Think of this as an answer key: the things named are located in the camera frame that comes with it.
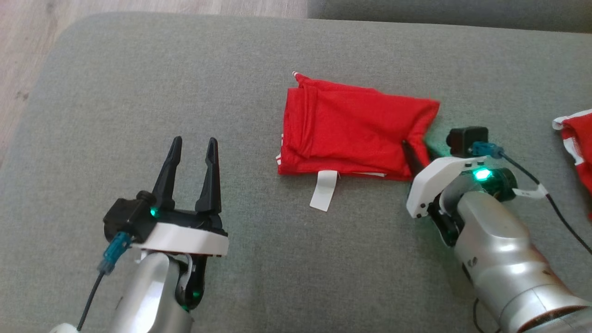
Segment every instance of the wooden floor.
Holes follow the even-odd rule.
[[[0,0],[0,166],[60,33],[101,12],[306,17],[306,0]]]

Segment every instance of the blue cable connector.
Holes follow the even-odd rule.
[[[500,159],[503,157],[504,148],[499,147],[495,143],[477,141],[474,142],[471,147],[471,154],[473,154],[473,156],[491,156]]]
[[[111,274],[117,260],[129,248],[131,248],[130,235],[125,232],[118,232],[103,253],[103,260],[96,269],[99,273]]]

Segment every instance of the gray fabric surface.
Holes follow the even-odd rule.
[[[308,0],[308,18],[592,33],[592,1]]]
[[[407,215],[409,184],[344,177],[324,213],[308,207],[314,176],[276,174],[291,72],[441,100],[432,143],[452,127],[488,126],[592,242],[588,195],[551,129],[591,107],[590,54],[591,35],[445,25],[172,14],[76,23],[0,169],[0,331],[78,322],[107,245],[103,215],[152,189],[182,135],[177,207],[193,207],[215,136],[230,234],[228,257],[208,262],[194,332],[471,332],[471,285],[432,223]],[[509,206],[566,284],[592,299],[592,258],[549,204]],[[86,332],[106,331],[137,257],[104,279]],[[496,329],[483,308],[479,318]]]

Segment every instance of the red fabric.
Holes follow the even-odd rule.
[[[592,194],[592,113],[565,119],[561,136],[574,140],[574,146],[584,162],[575,166],[580,180]]]
[[[383,94],[310,79],[296,73],[288,90],[279,174],[336,170],[377,172],[410,180],[401,142],[407,140],[427,165],[423,136],[436,117],[434,100]]]

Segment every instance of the gray upholstered ottoman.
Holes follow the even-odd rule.
[[[471,332],[469,281],[409,184],[342,178],[327,213],[315,176],[276,174],[293,70],[437,98],[429,140],[480,124],[546,185],[592,241],[587,194],[556,116],[592,105],[592,35],[446,25],[108,14],[51,53],[0,169],[0,331],[77,322],[118,197],[151,189],[172,138],[184,154],[174,198],[192,207],[207,140],[220,143],[229,255],[212,259],[195,332]],[[523,178],[521,184],[529,183]],[[558,275],[592,299],[592,258],[545,201],[509,205]],[[126,253],[85,325],[105,332],[129,283]],[[487,331],[497,327],[479,308]]]

